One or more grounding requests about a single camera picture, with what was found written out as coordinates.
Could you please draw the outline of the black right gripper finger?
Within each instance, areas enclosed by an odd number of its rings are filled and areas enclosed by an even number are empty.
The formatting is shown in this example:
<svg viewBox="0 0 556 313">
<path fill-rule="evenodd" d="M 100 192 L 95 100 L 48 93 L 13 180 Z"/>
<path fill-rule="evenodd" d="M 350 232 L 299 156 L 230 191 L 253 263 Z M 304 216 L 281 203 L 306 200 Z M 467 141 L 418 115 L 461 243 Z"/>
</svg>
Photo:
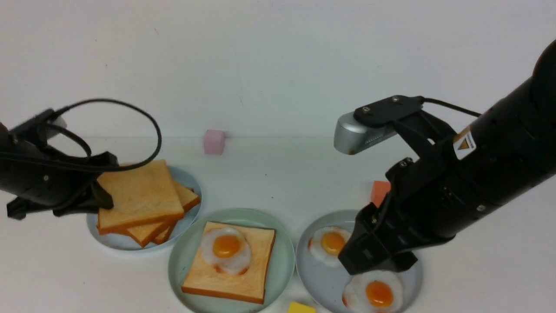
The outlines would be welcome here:
<svg viewBox="0 0 556 313">
<path fill-rule="evenodd" d="M 375 236 L 352 236 L 338 256 L 349 275 L 373 271 L 390 258 L 391 253 Z"/>
<path fill-rule="evenodd" d="M 393 255 L 391 258 L 373 267 L 376 271 L 405 272 L 411 269 L 418 261 L 413 252 L 403 252 Z"/>
</svg>

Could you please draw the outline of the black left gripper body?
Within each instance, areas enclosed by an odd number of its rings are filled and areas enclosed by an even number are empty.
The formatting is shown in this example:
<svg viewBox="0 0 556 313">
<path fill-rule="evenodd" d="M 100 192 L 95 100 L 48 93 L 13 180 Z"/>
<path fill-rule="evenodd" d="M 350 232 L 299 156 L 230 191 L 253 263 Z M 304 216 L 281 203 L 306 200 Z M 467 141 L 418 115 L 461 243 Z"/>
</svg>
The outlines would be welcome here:
<svg viewBox="0 0 556 313">
<path fill-rule="evenodd" d="M 25 216 L 44 210 L 61 210 L 79 204 L 93 183 L 92 173 L 51 168 L 2 158 L 1 190 L 16 196 L 7 204 L 8 216 Z"/>
</svg>

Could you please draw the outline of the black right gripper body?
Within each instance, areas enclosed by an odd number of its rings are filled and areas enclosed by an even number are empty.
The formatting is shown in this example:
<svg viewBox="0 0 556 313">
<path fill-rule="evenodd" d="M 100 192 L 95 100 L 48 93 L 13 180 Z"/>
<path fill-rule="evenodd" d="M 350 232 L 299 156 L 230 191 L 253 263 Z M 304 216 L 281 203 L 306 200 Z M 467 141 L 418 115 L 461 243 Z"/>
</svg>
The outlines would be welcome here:
<svg viewBox="0 0 556 313">
<path fill-rule="evenodd" d="M 375 236 L 391 256 L 445 244 L 487 213 L 487 201 L 456 166 L 404 159 L 387 178 L 391 190 L 381 206 L 356 214 L 352 236 Z"/>
</svg>

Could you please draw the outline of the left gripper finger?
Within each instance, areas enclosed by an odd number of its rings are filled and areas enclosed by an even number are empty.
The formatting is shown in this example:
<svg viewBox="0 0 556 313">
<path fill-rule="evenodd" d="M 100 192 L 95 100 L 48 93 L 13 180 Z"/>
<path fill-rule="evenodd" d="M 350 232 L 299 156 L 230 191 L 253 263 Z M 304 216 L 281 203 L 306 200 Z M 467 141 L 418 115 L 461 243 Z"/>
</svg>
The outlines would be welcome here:
<svg viewBox="0 0 556 313">
<path fill-rule="evenodd" d="M 96 214 L 99 209 L 111 210 L 112 196 L 100 183 L 83 183 L 77 186 L 59 187 L 43 183 L 38 189 L 17 196 L 7 204 L 7 216 L 23 220 L 28 214 L 50 211 L 54 216 L 72 214 Z"/>
<path fill-rule="evenodd" d="M 119 161 L 117 156 L 109 151 L 104 153 L 91 155 L 82 163 L 88 172 L 114 172 L 119 169 Z"/>
</svg>

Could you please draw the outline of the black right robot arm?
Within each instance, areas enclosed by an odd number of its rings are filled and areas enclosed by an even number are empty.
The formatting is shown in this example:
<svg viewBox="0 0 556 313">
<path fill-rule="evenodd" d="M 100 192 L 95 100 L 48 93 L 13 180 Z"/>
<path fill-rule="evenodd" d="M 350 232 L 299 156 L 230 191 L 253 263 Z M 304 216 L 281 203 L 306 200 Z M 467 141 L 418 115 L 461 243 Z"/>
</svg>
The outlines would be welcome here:
<svg viewBox="0 0 556 313">
<path fill-rule="evenodd" d="M 396 133 L 417 154 L 386 173 L 391 189 L 382 204 L 355 218 L 339 260 L 350 275 L 382 268 L 403 272 L 415 250 L 438 246 L 555 175 L 555 54 L 552 42 L 524 83 L 457 133 L 423 111 L 423 103 L 396 95 L 357 108 L 356 123 Z"/>
</svg>

